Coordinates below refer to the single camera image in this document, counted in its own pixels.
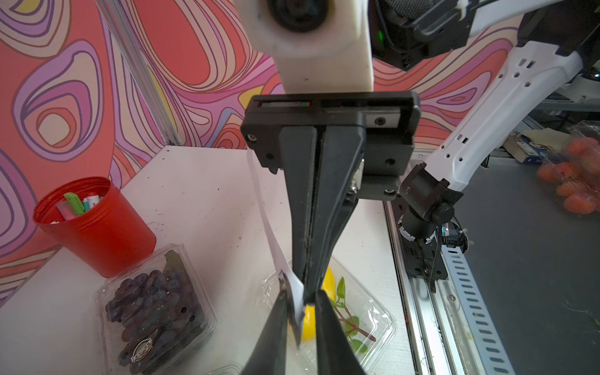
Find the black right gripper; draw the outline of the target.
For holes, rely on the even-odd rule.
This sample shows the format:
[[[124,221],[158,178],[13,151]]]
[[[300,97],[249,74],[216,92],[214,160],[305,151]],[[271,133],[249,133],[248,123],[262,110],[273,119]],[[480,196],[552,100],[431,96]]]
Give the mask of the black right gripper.
[[[358,198],[387,201],[414,150],[414,92],[255,95],[242,135],[262,167],[284,170],[292,218],[292,270],[313,303],[334,242]]]

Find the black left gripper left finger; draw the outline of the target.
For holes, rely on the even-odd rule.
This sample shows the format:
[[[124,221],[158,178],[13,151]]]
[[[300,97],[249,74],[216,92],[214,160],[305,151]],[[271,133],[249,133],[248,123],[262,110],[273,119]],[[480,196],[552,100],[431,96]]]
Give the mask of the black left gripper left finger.
[[[286,371],[288,296],[280,291],[242,374],[283,375]]]

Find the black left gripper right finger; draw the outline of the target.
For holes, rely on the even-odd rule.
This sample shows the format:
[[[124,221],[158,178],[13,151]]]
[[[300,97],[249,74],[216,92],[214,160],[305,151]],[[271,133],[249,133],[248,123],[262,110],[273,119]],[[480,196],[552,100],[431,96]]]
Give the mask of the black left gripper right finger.
[[[319,375],[365,375],[325,291],[319,290],[316,293],[315,311],[317,373]]]

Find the white sticker sheet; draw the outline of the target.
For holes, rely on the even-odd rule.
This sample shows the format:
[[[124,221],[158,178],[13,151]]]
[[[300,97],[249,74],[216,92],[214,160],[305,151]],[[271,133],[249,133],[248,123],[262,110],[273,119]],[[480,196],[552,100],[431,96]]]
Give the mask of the white sticker sheet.
[[[295,344],[300,346],[303,338],[303,320],[306,311],[306,303],[304,300],[305,286],[296,276],[292,267],[286,260],[273,228],[270,225],[263,201],[263,189],[259,183],[259,175],[255,162],[256,156],[251,149],[246,151],[246,159],[256,195],[256,205],[259,209],[265,235],[267,236],[267,243],[276,275],[280,282],[281,290],[286,292],[287,295],[288,323],[292,328]]]

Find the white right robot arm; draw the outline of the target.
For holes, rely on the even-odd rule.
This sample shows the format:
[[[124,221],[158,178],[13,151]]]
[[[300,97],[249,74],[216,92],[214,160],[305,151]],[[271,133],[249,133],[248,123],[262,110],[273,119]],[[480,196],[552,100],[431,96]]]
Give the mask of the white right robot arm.
[[[360,198],[400,195],[402,226],[425,244],[453,214],[479,163],[540,103],[598,59],[597,1],[238,1],[252,46],[273,58],[284,95],[256,97],[242,133],[284,171],[292,211],[284,290],[312,303]],[[517,45],[452,135],[403,182],[414,93],[376,93],[373,60],[402,70],[521,15]]]

